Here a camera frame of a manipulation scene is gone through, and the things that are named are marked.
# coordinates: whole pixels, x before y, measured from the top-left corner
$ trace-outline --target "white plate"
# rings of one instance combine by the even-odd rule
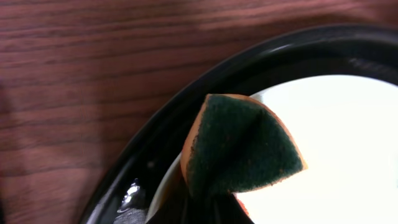
[[[327,75],[283,83],[251,97],[284,122],[308,163],[308,170],[279,184],[236,194],[254,223],[398,223],[395,85]],[[162,179],[147,221],[161,206],[179,158]]]

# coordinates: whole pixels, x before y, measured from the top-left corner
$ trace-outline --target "table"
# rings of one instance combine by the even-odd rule
[[[76,223],[128,140],[226,57],[304,27],[397,25],[393,0],[0,1],[7,223]]]

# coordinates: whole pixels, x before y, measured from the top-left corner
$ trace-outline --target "glossy black surface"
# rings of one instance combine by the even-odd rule
[[[98,186],[80,223],[111,223],[135,178],[146,190],[149,206],[207,93],[251,95],[287,81],[329,74],[398,84],[397,61],[398,31],[356,25],[301,30],[235,55],[178,93],[133,137]]]

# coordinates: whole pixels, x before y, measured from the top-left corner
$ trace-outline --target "black tray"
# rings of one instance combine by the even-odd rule
[[[207,93],[252,95],[280,83],[329,74],[398,85],[398,31],[361,25],[317,27],[265,41],[220,63],[176,94],[131,139],[80,223],[112,223],[135,178],[145,188],[149,206]]]

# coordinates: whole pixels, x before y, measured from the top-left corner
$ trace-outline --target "wood grain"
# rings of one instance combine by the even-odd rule
[[[0,1],[7,223],[75,223],[150,116],[252,44],[338,22],[397,25],[393,0]]]

